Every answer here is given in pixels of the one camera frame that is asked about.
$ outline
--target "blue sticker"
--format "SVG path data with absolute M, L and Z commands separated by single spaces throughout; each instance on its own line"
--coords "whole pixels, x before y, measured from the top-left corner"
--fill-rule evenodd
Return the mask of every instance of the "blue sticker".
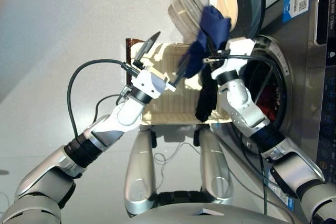
M 287 22 L 308 9 L 309 0 L 283 0 L 282 22 Z

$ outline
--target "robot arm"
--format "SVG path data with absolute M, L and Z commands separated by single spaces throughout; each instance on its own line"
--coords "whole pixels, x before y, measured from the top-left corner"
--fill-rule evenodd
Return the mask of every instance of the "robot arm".
M 232 41 L 229 46 L 234 49 L 234 44 Z M 250 40 L 240 40 L 236 46 L 240 50 L 244 48 L 241 55 L 251 52 Z M 237 55 L 230 49 L 231 55 Z M 273 163 L 271 174 L 284 193 L 300 199 L 309 221 L 313 217 L 322 221 L 336 220 L 335 185 L 326 184 L 320 168 L 290 138 L 277 131 L 253 103 L 250 92 L 237 74 L 243 65 L 242 60 L 226 59 L 212 72 L 212 78 L 220 85 L 221 106 L 235 126 L 257 144 L 263 158 Z
M 101 117 L 61 146 L 22 180 L 15 202 L 1 217 L 1 224 L 61 223 L 60 209 L 75 190 L 74 179 L 80 178 L 88 165 L 124 132 L 139 126 L 146 104 L 158 98 L 165 88 L 175 91 L 167 78 L 153 68 L 143 68 L 133 77 L 132 84 L 125 102 L 117 105 L 111 115 Z

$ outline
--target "beige plastic basket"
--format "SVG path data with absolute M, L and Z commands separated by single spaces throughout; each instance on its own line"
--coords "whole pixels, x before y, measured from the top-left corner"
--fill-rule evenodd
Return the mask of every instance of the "beige plastic basket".
M 138 50 L 143 45 L 142 42 L 131 46 L 131 61 Z M 152 66 L 163 73 L 170 80 L 175 80 L 177 64 L 189 45 L 186 44 L 161 44 L 155 43 L 148 54 L 142 58 L 145 66 Z M 143 125 L 158 124 L 200 124 L 202 123 L 195 117 L 199 92 L 199 76 L 190 79 L 183 79 L 177 86 L 176 91 L 165 90 L 163 94 L 146 107 L 142 115 Z M 217 108 L 209 119 L 204 123 L 227 123 L 231 122 L 226 111 L 217 102 Z

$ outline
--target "blue garment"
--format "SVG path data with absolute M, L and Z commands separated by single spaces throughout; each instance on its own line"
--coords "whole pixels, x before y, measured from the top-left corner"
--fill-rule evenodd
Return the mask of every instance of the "blue garment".
M 220 50 L 229 39 L 231 19 L 224 18 L 214 6 L 205 6 L 199 23 L 200 31 L 180 62 L 188 60 L 184 77 L 191 78 L 201 71 L 203 58 L 207 57 L 207 37 L 212 40 L 215 49 Z

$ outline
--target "white sticker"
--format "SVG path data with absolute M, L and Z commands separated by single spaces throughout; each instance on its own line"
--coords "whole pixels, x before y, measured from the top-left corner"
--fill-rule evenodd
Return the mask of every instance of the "white sticker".
M 271 52 L 273 52 L 273 54 L 279 60 L 281 66 L 282 66 L 284 75 L 288 76 L 289 75 L 288 65 L 287 65 L 286 59 L 285 59 L 284 55 L 282 54 L 280 48 L 275 43 L 271 42 L 271 45 L 269 45 L 269 50 Z
M 309 9 L 309 0 L 283 0 L 282 21 L 286 22 Z

